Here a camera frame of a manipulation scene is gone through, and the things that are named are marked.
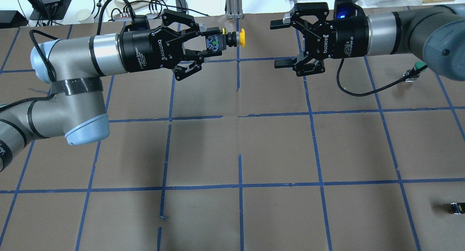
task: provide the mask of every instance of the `white cup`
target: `white cup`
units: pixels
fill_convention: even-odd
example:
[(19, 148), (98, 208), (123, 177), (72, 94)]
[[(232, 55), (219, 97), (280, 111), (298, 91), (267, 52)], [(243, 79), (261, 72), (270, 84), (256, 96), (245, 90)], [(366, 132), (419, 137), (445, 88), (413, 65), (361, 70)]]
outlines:
[(79, 23), (84, 24), (84, 23), (94, 23), (93, 21), (93, 16), (92, 12), (88, 9), (81, 9), (78, 12), (76, 12), (76, 15), (74, 16)]

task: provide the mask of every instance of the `yellow disc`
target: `yellow disc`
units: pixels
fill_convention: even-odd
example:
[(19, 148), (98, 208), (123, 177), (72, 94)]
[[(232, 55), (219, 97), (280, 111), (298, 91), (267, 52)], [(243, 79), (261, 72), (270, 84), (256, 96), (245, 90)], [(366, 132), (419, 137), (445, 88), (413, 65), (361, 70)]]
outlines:
[(242, 45), (242, 48), (246, 47), (246, 31), (244, 29), (239, 32), (239, 44)]

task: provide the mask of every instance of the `metal bracket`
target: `metal bracket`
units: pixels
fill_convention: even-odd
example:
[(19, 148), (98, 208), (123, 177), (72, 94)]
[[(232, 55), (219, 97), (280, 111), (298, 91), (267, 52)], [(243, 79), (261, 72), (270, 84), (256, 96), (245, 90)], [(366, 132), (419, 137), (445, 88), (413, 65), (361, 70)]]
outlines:
[(226, 0), (226, 17), (228, 19), (243, 18), (242, 0)]

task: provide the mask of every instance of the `robotic arm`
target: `robotic arm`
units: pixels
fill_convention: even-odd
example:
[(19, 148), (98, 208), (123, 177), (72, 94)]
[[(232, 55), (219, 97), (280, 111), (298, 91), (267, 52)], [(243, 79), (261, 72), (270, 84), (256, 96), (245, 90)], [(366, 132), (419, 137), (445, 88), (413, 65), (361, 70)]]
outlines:
[[(297, 76), (325, 71), (324, 59), (412, 53), (433, 71), (465, 81), (465, 6), (435, 6), (365, 16), (351, 0), (336, 0), (328, 21), (327, 3), (296, 3), (270, 29), (294, 27), (304, 45), (294, 59), (276, 60), (275, 68), (292, 68)], [(310, 23), (303, 16), (315, 16)]]
[[(83, 145), (107, 138), (110, 130), (100, 77), (168, 68), (180, 81), (199, 72), (209, 57), (221, 56), (228, 46), (246, 44), (244, 30), (226, 33), (206, 28), (190, 15), (169, 10), (156, 29), (149, 29), (145, 16), (135, 22), (119, 34), (56, 39), (39, 45), (42, 54), (32, 50), (37, 77), (51, 84), (51, 94), (56, 95), (0, 104), (0, 171), (33, 140), (64, 135), (70, 145)], [(168, 28), (174, 22), (189, 29)], [(205, 37), (205, 50), (184, 48), (185, 41), (198, 36)], [(181, 61), (192, 62), (182, 67)]]

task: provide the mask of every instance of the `black box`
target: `black box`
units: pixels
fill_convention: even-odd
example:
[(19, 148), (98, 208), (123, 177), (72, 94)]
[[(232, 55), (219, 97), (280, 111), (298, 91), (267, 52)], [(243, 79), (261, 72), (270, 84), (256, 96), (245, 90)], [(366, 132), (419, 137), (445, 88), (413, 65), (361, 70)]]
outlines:
[(26, 26), (28, 20), (18, 11), (0, 11), (0, 29)]

